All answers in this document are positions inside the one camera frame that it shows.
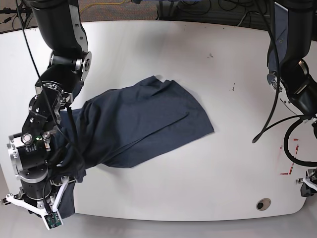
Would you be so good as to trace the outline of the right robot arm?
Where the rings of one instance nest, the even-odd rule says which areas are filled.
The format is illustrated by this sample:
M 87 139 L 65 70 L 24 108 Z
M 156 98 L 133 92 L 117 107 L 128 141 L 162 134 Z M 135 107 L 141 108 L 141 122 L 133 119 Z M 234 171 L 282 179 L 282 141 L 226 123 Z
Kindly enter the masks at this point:
M 23 207 L 53 228 L 74 214 L 74 186 L 86 173 L 70 105 L 82 89 L 92 55 L 78 1 L 30 0 L 28 5 L 52 53 L 48 68 L 38 75 L 22 130 L 9 137 L 20 192 L 1 202 Z

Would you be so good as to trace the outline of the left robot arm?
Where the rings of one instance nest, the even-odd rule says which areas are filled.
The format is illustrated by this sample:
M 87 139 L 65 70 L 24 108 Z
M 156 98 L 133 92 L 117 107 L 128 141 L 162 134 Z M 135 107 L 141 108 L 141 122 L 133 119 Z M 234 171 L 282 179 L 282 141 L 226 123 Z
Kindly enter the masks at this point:
M 252 142 L 256 143 L 264 132 L 271 129 L 268 123 L 275 111 L 279 94 L 285 92 L 287 102 L 297 108 L 301 115 L 295 116 L 296 121 L 285 133 L 284 153 L 294 164 L 308 168 L 306 176 L 297 179 L 297 182 L 302 185 L 302 197 L 313 196 L 317 192 L 317 164 L 295 158 L 289 151 L 288 142 L 292 132 L 306 120 L 312 121 L 314 132 L 317 130 L 317 83 L 304 60 L 311 46 L 317 2 L 272 0 L 269 4 L 269 20 L 266 20 L 258 1 L 254 4 L 270 37 L 267 80 L 275 90 L 275 98 L 264 127 Z

